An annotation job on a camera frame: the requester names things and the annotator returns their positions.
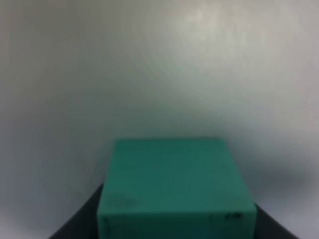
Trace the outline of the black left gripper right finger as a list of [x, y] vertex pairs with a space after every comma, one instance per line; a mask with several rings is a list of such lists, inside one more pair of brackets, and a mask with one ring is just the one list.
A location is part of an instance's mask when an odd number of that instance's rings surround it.
[[260, 206], [255, 204], [257, 219], [254, 239], [298, 239], [294, 234], [274, 220]]

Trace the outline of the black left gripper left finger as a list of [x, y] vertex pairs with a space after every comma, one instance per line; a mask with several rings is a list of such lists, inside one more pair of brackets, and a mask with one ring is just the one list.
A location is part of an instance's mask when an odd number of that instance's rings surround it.
[[97, 210], [101, 184], [88, 201], [50, 239], [98, 239]]

